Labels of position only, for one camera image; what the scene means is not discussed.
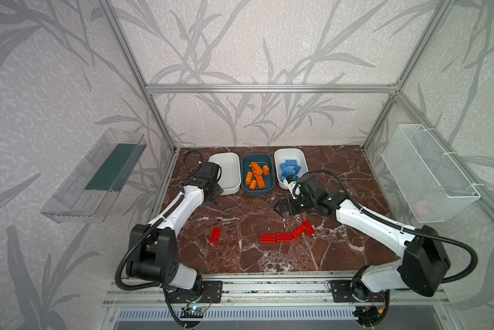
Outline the red lego brick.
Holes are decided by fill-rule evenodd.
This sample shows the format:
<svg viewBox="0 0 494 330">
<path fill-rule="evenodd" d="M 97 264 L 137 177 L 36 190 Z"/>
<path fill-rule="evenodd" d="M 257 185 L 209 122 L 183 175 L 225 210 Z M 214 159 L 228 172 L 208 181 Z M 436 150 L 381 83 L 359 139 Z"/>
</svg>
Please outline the red lego brick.
<svg viewBox="0 0 494 330">
<path fill-rule="evenodd" d="M 291 232 L 277 233 L 277 243 L 290 243 L 293 240 L 294 240 L 294 236 Z"/>
<path fill-rule="evenodd" d="M 304 231 L 308 236 L 314 236 L 315 235 L 316 231 L 315 231 L 314 227 L 311 225 L 309 220 L 303 221 L 301 225 L 303 226 Z"/>
<path fill-rule="evenodd" d="M 212 245 L 217 245 L 219 243 L 219 239 L 222 234 L 222 229 L 221 228 L 214 228 L 212 230 L 211 238 L 209 240 L 209 243 Z"/>
<path fill-rule="evenodd" d="M 301 236 L 305 232 L 305 227 L 304 225 L 300 225 L 296 230 L 292 232 L 292 237 L 293 239 L 297 239 L 299 236 Z"/>
<path fill-rule="evenodd" d="M 263 244 L 275 244 L 277 242 L 277 235 L 261 234 L 260 241 Z"/>
</svg>

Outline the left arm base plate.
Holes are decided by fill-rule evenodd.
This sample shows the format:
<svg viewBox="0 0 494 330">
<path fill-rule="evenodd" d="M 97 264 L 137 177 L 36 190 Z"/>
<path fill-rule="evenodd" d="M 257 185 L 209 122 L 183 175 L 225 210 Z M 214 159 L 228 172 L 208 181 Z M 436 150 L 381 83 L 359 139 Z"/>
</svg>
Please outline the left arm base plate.
<svg viewBox="0 0 494 330">
<path fill-rule="evenodd" d="M 171 303 L 189 303 L 203 302 L 206 304 L 217 304 L 222 300 L 223 281 L 220 280 L 203 280 L 196 283 L 194 290 L 176 289 L 167 292 L 168 299 Z"/>
</svg>

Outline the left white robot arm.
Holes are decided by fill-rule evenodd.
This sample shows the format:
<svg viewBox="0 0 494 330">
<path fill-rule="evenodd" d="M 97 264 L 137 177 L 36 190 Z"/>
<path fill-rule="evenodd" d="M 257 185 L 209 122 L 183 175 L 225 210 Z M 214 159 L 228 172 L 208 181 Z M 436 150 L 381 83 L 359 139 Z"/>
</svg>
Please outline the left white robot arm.
<svg viewBox="0 0 494 330">
<path fill-rule="evenodd" d="M 146 225 L 135 225 L 130 233 L 129 248 L 117 267 L 115 283 L 124 291 L 162 287 L 190 296 L 203 293 L 200 272 L 181 264 L 177 237 L 190 216 L 222 194 L 219 185 L 222 168 L 205 162 L 198 150 L 186 155 L 200 157 L 197 168 L 179 185 L 176 198 Z"/>
</svg>

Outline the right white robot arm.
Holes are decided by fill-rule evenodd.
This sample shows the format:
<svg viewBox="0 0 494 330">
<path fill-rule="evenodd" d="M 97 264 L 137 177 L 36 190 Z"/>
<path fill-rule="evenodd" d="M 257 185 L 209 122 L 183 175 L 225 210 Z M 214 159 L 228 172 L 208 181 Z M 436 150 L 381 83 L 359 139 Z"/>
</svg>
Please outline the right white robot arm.
<svg viewBox="0 0 494 330">
<path fill-rule="evenodd" d="M 359 269 L 350 283 L 351 294 L 357 301 L 366 302 L 373 294 L 388 290 L 411 290 L 432 297 L 441 284 L 463 279 L 477 267 L 478 255 L 471 246 L 439 236 L 430 226 L 416 228 L 382 216 L 358 203 L 345 186 L 327 192 L 316 173 L 311 170 L 301 177 L 287 176 L 284 185 L 291 197 L 278 201 L 275 212 L 282 218 L 302 213 L 328 217 L 363 232 L 398 256 L 396 261 Z M 468 265 L 452 276 L 447 275 L 451 261 L 444 248 L 446 244 L 459 247 L 470 256 Z"/>
</svg>

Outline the long orange lego brick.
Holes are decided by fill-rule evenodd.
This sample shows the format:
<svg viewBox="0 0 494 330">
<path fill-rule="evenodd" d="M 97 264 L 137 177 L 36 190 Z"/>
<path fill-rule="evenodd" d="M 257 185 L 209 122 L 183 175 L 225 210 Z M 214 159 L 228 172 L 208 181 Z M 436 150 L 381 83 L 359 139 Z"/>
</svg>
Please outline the long orange lego brick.
<svg viewBox="0 0 494 330">
<path fill-rule="evenodd" d="M 257 162 L 251 162 L 249 167 L 254 175 L 253 180 L 256 180 L 256 176 L 264 176 L 263 168 Z"/>
</svg>

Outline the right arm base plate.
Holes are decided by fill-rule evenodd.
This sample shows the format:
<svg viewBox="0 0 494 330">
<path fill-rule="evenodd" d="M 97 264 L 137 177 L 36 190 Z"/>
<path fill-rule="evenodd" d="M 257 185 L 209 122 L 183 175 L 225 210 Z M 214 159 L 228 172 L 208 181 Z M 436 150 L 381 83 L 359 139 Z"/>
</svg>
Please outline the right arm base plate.
<svg viewBox="0 0 494 330">
<path fill-rule="evenodd" d="M 327 283 L 335 303 L 373 303 L 384 301 L 388 291 L 372 292 L 363 284 L 354 284 L 351 280 L 330 280 Z"/>
</svg>

